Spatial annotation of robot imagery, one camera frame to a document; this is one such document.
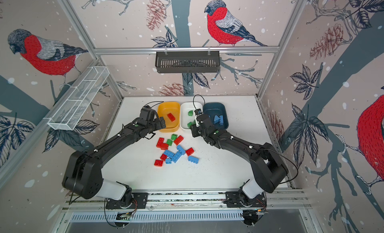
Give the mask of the red lego bricks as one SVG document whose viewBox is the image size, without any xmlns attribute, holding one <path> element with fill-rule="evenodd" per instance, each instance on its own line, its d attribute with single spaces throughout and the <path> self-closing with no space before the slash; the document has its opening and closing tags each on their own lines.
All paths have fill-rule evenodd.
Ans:
<svg viewBox="0 0 384 233">
<path fill-rule="evenodd" d="M 168 113 L 167 114 L 167 117 L 168 119 L 171 121 L 171 122 L 174 122 L 176 120 L 175 116 L 172 114 L 172 113 Z"/>
</svg>

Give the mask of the blue sloped lego brick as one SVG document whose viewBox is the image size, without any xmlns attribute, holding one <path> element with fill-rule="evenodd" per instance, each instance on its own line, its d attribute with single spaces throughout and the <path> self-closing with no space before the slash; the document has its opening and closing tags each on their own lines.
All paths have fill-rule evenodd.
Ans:
<svg viewBox="0 0 384 233">
<path fill-rule="evenodd" d="M 215 117 L 214 117 L 214 124 L 219 123 L 220 120 L 221 120 L 221 118 L 218 115 L 215 115 Z"/>
</svg>

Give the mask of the red lego brick 2x4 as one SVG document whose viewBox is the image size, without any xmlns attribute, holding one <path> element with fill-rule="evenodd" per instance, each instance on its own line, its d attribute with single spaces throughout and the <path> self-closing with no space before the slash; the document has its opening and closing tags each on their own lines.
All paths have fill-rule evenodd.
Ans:
<svg viewBox="0 0 384 233">
<path fill-rule="evenodd" d="M 174 140 L 174 144 L 178 146 L 183 140 L 184 140 L 184 137 L 183 137 L 183 136 L 178 136 L 178 137 Z"/>
</svg>

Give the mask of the red lego brick single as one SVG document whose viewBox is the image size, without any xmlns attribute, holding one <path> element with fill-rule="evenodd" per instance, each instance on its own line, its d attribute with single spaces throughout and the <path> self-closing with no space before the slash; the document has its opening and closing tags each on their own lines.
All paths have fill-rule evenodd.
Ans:
<svg viewBox="0 0 384 233">
<path fill-rule="evenodd" d="M 195 151 L 194 151 L 193 148 L 189 148 L 188 150 L 186 150 L 186 154 L 187 154 L 188 156 L 191 156 L 194 152 L 195 152 Z"/>
</svg>

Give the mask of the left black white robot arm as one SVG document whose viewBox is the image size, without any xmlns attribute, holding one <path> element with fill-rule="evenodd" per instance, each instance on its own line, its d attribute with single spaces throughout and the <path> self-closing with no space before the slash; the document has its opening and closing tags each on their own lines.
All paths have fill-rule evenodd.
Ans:
<svg viewBox="0 0 384 233">
<path fill-rule="evenodd" d="M 122 201 L 128 198 L 132 189 L 129 186 L 106 180 L 102 176 L 102 168 L 128 146 L 146 139 L 148 134 L 166 127 L 163 117 L 150 106 L 142 107 L 140 116 L 123 126 L 113 137 L 99 146 L 84 152 L 71 154 L 64 178 L 63 188 L 88 200 L 93 197 Z"/>
</svg>

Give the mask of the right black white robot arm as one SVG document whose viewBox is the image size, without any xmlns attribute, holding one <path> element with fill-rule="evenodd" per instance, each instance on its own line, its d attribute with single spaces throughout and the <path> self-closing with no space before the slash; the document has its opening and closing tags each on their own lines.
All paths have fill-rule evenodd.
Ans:
<svg viewBox="0 0 384 233">
<path fill-rule="evenodd" d="M 208 145 L 229 151 L 250 163 L 254 178 L 240 187 L 239 195 L 243 199 L 254 199 L 264 192 L 273 193 L 288 176 L 286 164 L 271 144 L 244 141 L 226 130 L 217 129 L 201 109 L 196 109 L 195 113 L 196 123 L 190 126 L 194 138 L 202 137 Z"/>
</svg>

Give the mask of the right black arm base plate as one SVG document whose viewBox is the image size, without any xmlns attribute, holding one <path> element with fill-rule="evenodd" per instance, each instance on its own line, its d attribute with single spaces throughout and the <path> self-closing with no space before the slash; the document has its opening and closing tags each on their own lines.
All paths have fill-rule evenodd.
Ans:
<svg viewBox="0 0 384 233">
<path fill-rule="evenodd" d="M 267 199 L 264 193 L 257 195 L 255 198 L 249 198 L 244 193 L 226 192 L 224 204 L 228 208 L 266 208 Z"/>
</svg>

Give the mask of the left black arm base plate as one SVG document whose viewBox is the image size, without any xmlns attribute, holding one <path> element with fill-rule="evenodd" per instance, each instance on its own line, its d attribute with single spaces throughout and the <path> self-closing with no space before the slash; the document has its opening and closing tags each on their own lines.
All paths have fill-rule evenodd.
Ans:
<svg viewBox="0 0 384 233">
<path fill-rule="evenodd" d="M 145 209 L 148 193 L 130 193 L 124 195 L 121 200 L 107 199 L 107 210 Z"/>
</svg>

